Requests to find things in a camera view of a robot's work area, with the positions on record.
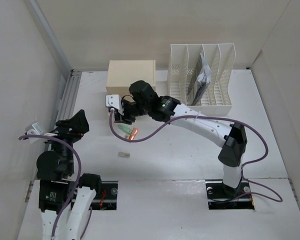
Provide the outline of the grey setup guide booklet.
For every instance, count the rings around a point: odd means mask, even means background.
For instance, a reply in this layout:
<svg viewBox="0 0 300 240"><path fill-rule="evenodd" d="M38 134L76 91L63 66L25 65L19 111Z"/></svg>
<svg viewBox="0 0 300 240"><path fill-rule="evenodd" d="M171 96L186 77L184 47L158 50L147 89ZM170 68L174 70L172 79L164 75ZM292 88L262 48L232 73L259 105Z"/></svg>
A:
<svg viewBox="0 0 300 240"><path fill-rule="evenodd" d="M199 54L187 90L187 105L197 105L212 81L212 70L203 53Z"/></svg>

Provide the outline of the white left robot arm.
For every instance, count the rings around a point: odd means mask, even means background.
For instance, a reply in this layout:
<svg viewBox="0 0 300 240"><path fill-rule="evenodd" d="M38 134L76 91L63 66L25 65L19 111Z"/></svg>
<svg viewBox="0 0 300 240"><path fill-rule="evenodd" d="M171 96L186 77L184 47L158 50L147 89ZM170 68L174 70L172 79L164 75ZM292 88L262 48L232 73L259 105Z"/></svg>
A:
<svg viewBox="0 0 300 240"><path fill-rule="evenodd" d="M91 219L92 201L101 195L102 180L97 174L81 173L81 163L76 179L69 180L75 172L74 161L80 160L73 144L90 130L85 111L55 125L52 136L46 136L51 149L36 161L42 239L80 240Z"/></svg>

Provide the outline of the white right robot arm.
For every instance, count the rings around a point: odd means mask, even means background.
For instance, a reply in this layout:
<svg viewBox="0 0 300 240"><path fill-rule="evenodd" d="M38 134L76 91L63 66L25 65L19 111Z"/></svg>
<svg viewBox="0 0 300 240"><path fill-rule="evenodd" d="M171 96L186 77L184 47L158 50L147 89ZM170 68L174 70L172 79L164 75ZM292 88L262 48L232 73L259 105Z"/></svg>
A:
<svg viewBox="0 0 300 240"><path fill-rule="evenodd" d="M117 94L106 98L109 112L116 123L131 125L137 117L148 115L157 122L172 124L196 133L220 147L218 160L223 164L222 193L233 197L240 191L242 158L247 135L243 124L232 120L213 120L196 112L171 96L158 96L143 80L132 83L129 93L133 101Z"/></svg>

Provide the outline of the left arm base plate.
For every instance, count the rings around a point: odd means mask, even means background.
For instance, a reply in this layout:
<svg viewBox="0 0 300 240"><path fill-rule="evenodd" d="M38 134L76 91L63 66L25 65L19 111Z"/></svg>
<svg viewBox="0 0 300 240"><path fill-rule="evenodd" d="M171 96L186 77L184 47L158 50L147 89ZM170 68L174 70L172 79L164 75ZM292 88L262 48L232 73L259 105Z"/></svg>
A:
<svg viewBox="0 0 300 240"><path fill-rule="evenodd" d="M100 193L94 197L90 206L94 211L115 211L117 209L117 197L118 182L103 181Z"/></svg>

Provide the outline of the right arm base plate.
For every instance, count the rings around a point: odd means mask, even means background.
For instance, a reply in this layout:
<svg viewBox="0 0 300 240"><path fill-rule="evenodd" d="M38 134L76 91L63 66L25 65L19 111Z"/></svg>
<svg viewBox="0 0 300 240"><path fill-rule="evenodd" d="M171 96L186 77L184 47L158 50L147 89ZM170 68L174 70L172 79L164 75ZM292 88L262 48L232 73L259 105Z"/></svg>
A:
<svg viewBox="0 0 300 240"><path fill-rule="evenodd" d="M250 185L241 181L237 188L231 188L222 180L205 181L209 210L254 210Z"/></svg>

